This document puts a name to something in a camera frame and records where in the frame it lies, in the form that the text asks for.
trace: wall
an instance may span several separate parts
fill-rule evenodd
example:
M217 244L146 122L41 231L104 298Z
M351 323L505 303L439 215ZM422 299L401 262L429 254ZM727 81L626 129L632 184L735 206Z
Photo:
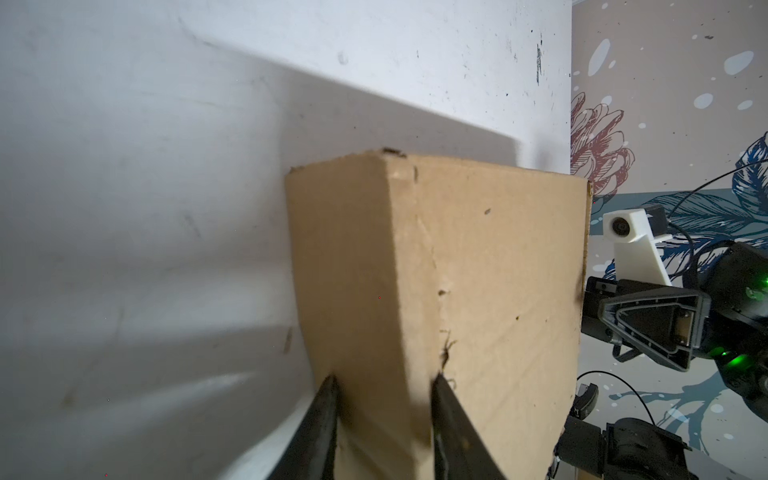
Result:
M611 276L602 215L646 202L669 210L680 196L745 162L766 157L768 33L764 2L586 0L574 6L571 172L595 185L588 269ZM766 169L712 184L673 217L696 248L721 238L768 243ZM681 235L662 245L672 273L687 261ZM708 267L721 251L703 258ZM686 373L641 357L617 364L609 346L584 338L580 370L606 369L641 392L658 424L695 449L757 480L768 478L768 424L725 389L712 362ZM644 418L609 376L590 421Z
M271 469L312 394L290 167L568 170L567 2L354 3L2 2L0 478Z

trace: blue leaf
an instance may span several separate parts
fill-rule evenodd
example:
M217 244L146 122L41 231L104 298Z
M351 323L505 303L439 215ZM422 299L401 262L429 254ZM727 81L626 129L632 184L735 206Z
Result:
M661 204L667 212L670 212L686 195L688 192L661 195L648 203ZM670 221L687 230L688 233L731 235L756 220L734 202L716 195L693 194L675 210Z
M611 262L611 265L608 265L608 268L605 269L605 273L603 274L603 278L608 280L616 280L616 260Z
M708 247L712 243L717 243L721 240L731 240L732 237L730 235L691 235L691 239L694 241L694 250L698 253L701 249ZM658 243L657 247L664 249L661 261L664 262L669 274L676 273L680 268L688 265L690 245L683 235L676 234L672 240ZM699 273L706 272L707 269L714 265L715 260L724 251L725 248L716 248L702 255L699 258Z
M768 158L768 132L746 149L736 167ZM752 215L768 216L768 162L745 168L733 174L733 192L741 206Z

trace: brown cardboard box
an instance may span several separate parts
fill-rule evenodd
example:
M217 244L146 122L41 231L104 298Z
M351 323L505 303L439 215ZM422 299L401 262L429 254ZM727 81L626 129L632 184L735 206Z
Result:
M443 369L507 477L544 478L574 393L587 181L377 151L295 169L286 194L315 380L341 387L336 477L434 477Z

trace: wall mural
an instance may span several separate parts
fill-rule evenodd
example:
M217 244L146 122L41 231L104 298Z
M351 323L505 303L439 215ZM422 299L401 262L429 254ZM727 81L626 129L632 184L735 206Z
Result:
M584 93L574 97L571 102L571 174L588 178L592 182L593 214L599 214L602 210L616 210L606 207L606 204L626 181L635 158L632 150L627 148L624 133L617 129L624 111L609 111L606 103L600 103L595 108L584 108L585 102ZM744 151L735 167L766 158L768 132ZM696 252L721 240L743 241L759 248L768 247L768 163L736 172L731 190L736 201L708 194L705 190L688 198L670 217L670 221L691 235ZM670 211L686 194L683 191L659 195L647 204L661 204ZM690 246L682 234L674 234L672 240L660 243L659 247L664 249L662 260L667 271L677 271L677 268L687 264ZM704 254L700 258L699 272L706 272L712 267L724 251L724 248L716 249ZM614 262L606 268L604 278L616 279ZM768 290L754 294L768 298ZM656 425L677 434L681 428L687 429L689 445L709 455L702 438L703 418L707 411L723 411L723 406L716 403L716 400L726 389L720 374L715 371L703 382L683 386L682 392L638 393L647 403L669 403L664 417ZM626 396L634 394L632 391L622 392L609 395L609 398L617 402ZM695 410L684 415L680 409L686 406L694 407Z

